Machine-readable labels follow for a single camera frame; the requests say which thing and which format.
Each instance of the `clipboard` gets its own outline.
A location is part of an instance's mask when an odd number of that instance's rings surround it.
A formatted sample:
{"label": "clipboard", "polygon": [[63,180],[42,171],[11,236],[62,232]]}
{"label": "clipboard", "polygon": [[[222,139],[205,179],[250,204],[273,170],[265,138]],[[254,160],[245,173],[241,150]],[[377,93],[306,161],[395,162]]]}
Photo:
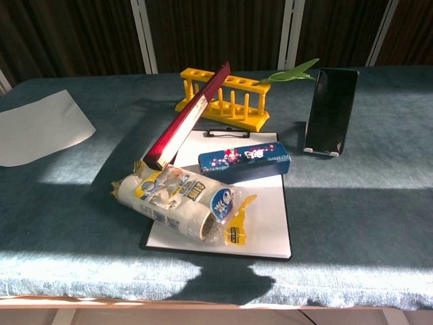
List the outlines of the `clipboard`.
{"label": "clipboard", "polygon": [[[195,130],[191,131],[179,148],[173,164],[200,173],[198,155],[201,153],[276,141],[276,133],[233,131],[230,128],[227,131]],[[256,200],[248,205],[246,210],[244,227],[247,241],[244,246],[205,245],[155,222],[150,232],[143,235],[141,248],[290,259],[292,250],[283,175],[243,181],[234,185],[241,187],[242,192],[247,195],[257,194]]]}

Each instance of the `white paper sheet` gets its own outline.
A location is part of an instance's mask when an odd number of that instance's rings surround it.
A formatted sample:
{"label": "white paper sheet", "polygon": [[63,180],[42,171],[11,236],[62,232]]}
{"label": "white paper sheet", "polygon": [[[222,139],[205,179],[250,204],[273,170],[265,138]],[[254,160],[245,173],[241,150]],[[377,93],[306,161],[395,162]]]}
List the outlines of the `white paper sheet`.
{"label": "white paper sheet", "polygon": [[[250,138],[207,137],[203,131],[192,131],[179,149],[175,166],[186,167],[200,173],[198,155],[205,152],[227,148],[262,144],[277,141],[276,133],[251,133]],[[248,205],[245,230],[245,246],[228,244],[213,247],[194,242],[163,225],[155,222],[147,239],[146,246],[157,248],[180,249],[209,253],[227,253],[260,257],[288,259],[292,256],[289,231],[284,202],[283,181],[280,175],[253,179],[237,183],[247,195],[257,194],[257,199]]]}
{"label": "white paper sheet", "polygon": [[0,166],[30,163],[89,138],[95,127],[68,91],[0,113]]}

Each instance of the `smartphone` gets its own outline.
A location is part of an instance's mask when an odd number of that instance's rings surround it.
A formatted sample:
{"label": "smartphone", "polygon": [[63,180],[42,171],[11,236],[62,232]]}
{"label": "smartphone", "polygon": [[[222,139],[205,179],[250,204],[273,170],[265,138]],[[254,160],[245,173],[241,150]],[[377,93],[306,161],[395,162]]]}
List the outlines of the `smartphone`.
{"label": "smartphone", "polygon": [[343,153],[359,71],[319,70],[306,126],[304,151],[330,156]]}

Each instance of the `table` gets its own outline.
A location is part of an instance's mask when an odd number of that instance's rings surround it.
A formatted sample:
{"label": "table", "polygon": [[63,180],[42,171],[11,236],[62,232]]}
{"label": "table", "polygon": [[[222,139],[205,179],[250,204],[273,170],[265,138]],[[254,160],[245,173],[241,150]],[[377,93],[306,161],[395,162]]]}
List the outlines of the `table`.
{"label": "table", "polygon": [[[302,154],[313,82],[276,84],[267,96],[262,131],[278,132],[292,155],[291,261],[139,249],[151,222],[111,197],[110,183],[131,172],[176,116],[179,75],[35,79],[13,88],[0,111],[67,89],[97,131],[0,168],[0,295],[432,308],[433,67],[359,70],[338,158]],[[201,120],[196,128],[221,126]]]}

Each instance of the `dark curtain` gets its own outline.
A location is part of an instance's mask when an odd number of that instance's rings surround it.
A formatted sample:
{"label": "dark curtain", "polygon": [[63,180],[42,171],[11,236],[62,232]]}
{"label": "dark curtain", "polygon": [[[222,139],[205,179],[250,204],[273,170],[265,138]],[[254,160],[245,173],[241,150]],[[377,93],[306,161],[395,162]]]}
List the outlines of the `dark curtain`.
{"label": "dark curtain", "polygon": [[38,77],[144,73],[129,0],[0,0],[0,69]]}
{"label": "dark curtain", "polygon": [[376,65],[433,64],[433,2],[400,0]]}
{"label": "dark curtain", "polygon": [[306,0],[296,63],[364,66],[388,0]]}
{"label": "dark curtain", "polygon": [[284,0],[146,0],[160,72],[276,69]]}

